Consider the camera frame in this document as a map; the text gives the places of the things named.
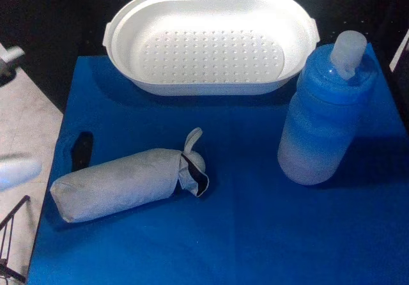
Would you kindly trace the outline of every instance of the black metal leg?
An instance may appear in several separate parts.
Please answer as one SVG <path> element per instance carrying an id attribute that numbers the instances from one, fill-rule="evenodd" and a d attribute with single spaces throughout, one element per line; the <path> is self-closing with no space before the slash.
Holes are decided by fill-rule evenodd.
<path id="1" fill-rule="evenodd" d="M 13 234 L 13 224 L 14 224 L 14 215 L 17 213 L 17 211 L 20 209 L 20 207 L 30 200 L 29 196 L 24 196 L 20 202 L 17 203 L 16 206 L 11 210 L 11 212 L 4 218 L 3 221 L 0 222 L 0 231 L 3 230 L 4 228 L 4 233 L 3 233 L 3 238 L 0 239 L 1 245 L 0 245 L 0 277 L 3 277 L 6 279 L 6 283 L 8 283 L 8 278 L 12 277 L 19 282 L 25 283 L 26 282 L 26 277 L 24 277 L 22 274 L 10 269 L 7 267 L 8 259 L 10 256 L 10 247 L 12 245 L 12 234 Z M 4 248 L 5 241 L 6 241 L 6 233 L 8 229 L 8 223 L 10 222 L 10 234 L 9 234 L 9 239 L 8 239 L 8 246 L 7 248 Z M 6 257 L 2 258 L 3 256 L 3 250 L 6 250 Z"/>

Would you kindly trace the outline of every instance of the black background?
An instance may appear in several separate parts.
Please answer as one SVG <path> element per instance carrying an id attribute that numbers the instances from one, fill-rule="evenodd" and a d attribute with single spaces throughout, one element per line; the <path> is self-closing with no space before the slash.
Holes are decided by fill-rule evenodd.
<path id="1" fill-rule="evenodd" d="M 25 50 L 22 68 L 64 111 L 77 56 L 106 54 L 105 25 L 129 1 L 0 0 L 0 42 Z M 295 1 L 316 19 L 320 44 L 354 29 L 377 45 L 384 62 L 392 59 L 409 25 L 409 0 Z M 409 92 L 403 96 L 409 98 Z"/>

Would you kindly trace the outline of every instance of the white floor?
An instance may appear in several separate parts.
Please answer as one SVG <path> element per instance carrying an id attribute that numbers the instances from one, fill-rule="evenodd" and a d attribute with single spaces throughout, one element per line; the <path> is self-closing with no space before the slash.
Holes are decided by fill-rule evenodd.
<path id="1" fill-rule="evenodd" d="M 23 274 L 27 273 L 62 118 L 63 114 L 21 69 L 13 81 L 0 87 L 0 158 L 11 153 L 30 153 L 43 163 L 39 177 L 0 192 L 0 220 L 24 195 L 31 197 L 15 216 L 8 263 Z"/>

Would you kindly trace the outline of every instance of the gradient plastic bottle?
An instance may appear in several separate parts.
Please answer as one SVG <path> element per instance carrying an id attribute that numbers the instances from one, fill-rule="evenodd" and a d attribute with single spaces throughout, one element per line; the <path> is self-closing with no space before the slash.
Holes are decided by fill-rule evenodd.
<path id="1" fill-rule="evenodd" d="M 291 180 L 314 185 L 335 173 L 378 75 L 364 54 L 366 44 L 364 35 L 345 31 L 335 44 L 317 48 L 307 59 L 278 151 L 281 169 Z"/>

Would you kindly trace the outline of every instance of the blue lid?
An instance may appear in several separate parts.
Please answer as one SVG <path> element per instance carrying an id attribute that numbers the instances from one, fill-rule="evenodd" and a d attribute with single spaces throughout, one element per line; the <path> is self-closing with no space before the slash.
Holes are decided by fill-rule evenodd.
<path id="1" fill-rule="evenodd" d="M 300 76 L 298 90 L 306 89 L 316 98 L 332 104 L 367 103 L 378 75 L 375 62 L 364 54 L 355 69 L 355 75 L 346 81 L 330 61 L 333 48 L 334 44 L 323 45 L 308 57 Z"/>

